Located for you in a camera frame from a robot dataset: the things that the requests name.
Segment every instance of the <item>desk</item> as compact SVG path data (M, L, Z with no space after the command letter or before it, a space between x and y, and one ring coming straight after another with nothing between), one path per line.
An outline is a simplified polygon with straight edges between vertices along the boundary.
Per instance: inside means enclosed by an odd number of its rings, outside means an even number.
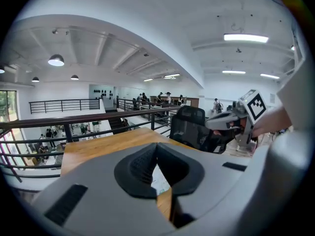
M149 128L138 128L113 136L66 144L63 155L63 164L61 167L61 175L65 175L81 163L84 163L94 157L148 143L170 143L193 149L160 135ZM170 215L171 194L171 190L168 190L157 197L157 207L167 219Z

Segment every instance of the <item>rectangular light fixture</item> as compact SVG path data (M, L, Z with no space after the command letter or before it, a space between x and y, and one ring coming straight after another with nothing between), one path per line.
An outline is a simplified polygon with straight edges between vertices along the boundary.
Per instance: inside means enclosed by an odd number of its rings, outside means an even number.
M224 34L224 40L230 41L230 40L244 40L244 41L255 41L255 42L261 42L266 43L268 41L268 37L264 36L258 36L258 35L251 35L251 34Z
M180 74L177 73L177 74L172 74L172 75L166 75L166 76L164 76L164 78L175 77L175 76L180 76Z
M273 76L273 75L269 75L269 74L264 74L264 73L262 73L261 74L261 76L263 76L263 77L268 77L268 78L272 78L272 79L280 79L280 77L278 77L278 76Z
M245 74L244 71L222 71L222 73L238 73L238 74Z

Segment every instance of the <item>office desk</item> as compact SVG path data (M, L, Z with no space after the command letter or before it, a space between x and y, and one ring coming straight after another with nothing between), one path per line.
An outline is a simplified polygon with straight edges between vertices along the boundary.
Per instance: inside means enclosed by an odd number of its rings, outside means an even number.
M149 128L139 128L113 136L68 143L64 150L61 175L65 175L81 163L84 163L94 157L148 143L170 143L193 149L160 135ZM157 197L157 206L167 219L170 214L171 194L171 190L168 190Z

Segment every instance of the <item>wooden table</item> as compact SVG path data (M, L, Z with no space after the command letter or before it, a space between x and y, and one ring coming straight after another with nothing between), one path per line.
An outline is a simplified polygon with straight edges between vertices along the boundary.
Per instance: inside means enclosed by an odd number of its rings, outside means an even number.
M149 128L138 128L117 135L88 141L68 143L65 146L63 155L61 175L65 175L81 163L84 163L94 157L110 154L125 148L147 143L170 143L193 149L163 135L160 135ZM170 215L171 194L172 190L169 189L157 197L157 207L167 219Z

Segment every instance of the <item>staircase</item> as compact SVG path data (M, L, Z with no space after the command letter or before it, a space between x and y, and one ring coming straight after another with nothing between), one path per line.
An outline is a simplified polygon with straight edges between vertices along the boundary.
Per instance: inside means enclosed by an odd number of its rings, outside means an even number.
M107 113L110 113L110 112L117 112L116 109L114 110L106 110ZM114 128L122 128L124 125L121 121L121 119L119 117L117 118L110 118L108 119L108 122L109 122L109 125L111 127L111 129L114 129ZM113 134L116 135L116 134L119 134L119 133L123 133L123 132L126 132L128 130L121 130L121 131L115 131L113 130Z

